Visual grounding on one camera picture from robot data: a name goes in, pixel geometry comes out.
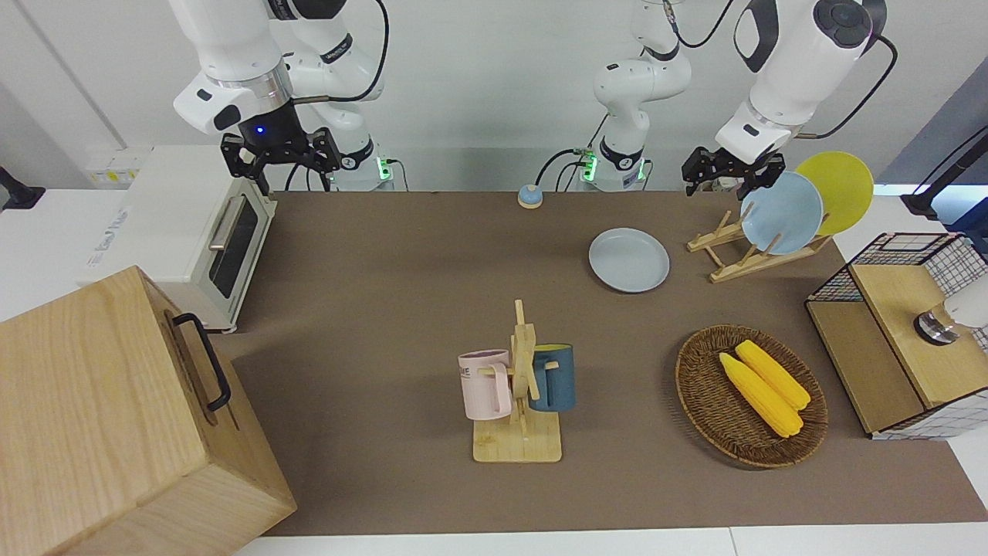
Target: yellow plate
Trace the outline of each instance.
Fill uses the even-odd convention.
[[[799,164],[796,173],[813,182],[829,215],[820,235],[843,232],[858,223],[871,206],[874,179],[867,165],[853,154],[830,150],[814,154]]]

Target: mug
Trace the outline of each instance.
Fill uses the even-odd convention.
[[[511,355],[507,349],[485,349],[459,358],[463,407],[472,420],[490,420],[511,414],[514,399],[508,381]]]
[[[566,412],[576,406],[573,346],[544,343],[535,347],[535,383],[538,400],[529,396],[529,407],[537,412]]]

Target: oven window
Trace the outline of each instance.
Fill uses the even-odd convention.
[[[250,249],[250,240],[254,237],[256,229],[257,213],[249,202],[244,203],[243,212],[237,219],[229,245],[225,250],[216,253],[212,259],[212,267],[209,269],[209,280],[226,299],[230,299],[230,294],[233,293],[233,284],[240,275],[240,267],[243,266],[244,258]]]

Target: white wall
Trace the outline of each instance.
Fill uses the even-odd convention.
[[[0,166],[28,185],[82,186],[86,179],[65,151],[51,140],[0,84]],[[0,189],[0,205],[7,193]]]
[[[988,125],[988,56],[940,111],[882,172],[885,183],[919,183],[958,145]],[[943,170],[934,174],[936,180]],[[955,184],[988,183],[988,156],[972,164]]]
[[[94,134],[103,134],[96,142],[108,142],[104,139],[114,134],[131,146],[215,142],[186,126],[171,109],[197,63],[165,0],[2,0],[0,6],[14,2],[23,3],[77,77],[95,105],[93,112],[105,115],[105,121],[98,118],[91,126],[100,128]],[[689,51],[692,88],[647,109],[656,185],[678,186],[682,161],[698,144],[713,146],[716,130],[747,94],[753,79],[730,37],[730,22],[742,4],[732,8],[728,23],[707,47]],[[877,175],[984,59],[988,3],[889,4],[886,34],[901,51],[898,69],[844,132],[788,147],[784,152],[791,166],[813,152],[838,148],[861,156]],[[392,23],[387,88],[366,112],[376,138],[405,160],[412,186],[420,189],[515,189],[531,181],[550,153],[585,144],[603,115],[591,91],[595,71],[638,52],[628,31],[628,1],[387,5]],[[683,34],[701,37],[722,6],[721,0],[688,0],[678,10]],[[344,16],[358,43],[376,54],[381,31],[376,4],[351,0]],[[10,50],[11,41],[3,41],[4,58],[11,58],[7,65],[31,65],[28,46]],[[887,56],[876,46],[807,130],[824,131],[843,118],[880,74]],[[0,79],[14,91],[11,82],[17,75],[3,69]],[[24,96],[19,100],[69,156],[85,158],[91,141],[66,139],[41,121],[52,100]]]

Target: oven door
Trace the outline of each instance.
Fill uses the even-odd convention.
[[[271,223],[260,194],[247,180],[237,180],[208,243],[211,257],[200,280],[215,307],[224,308],[225,322],[210,328],[233,327],[261,244]]]

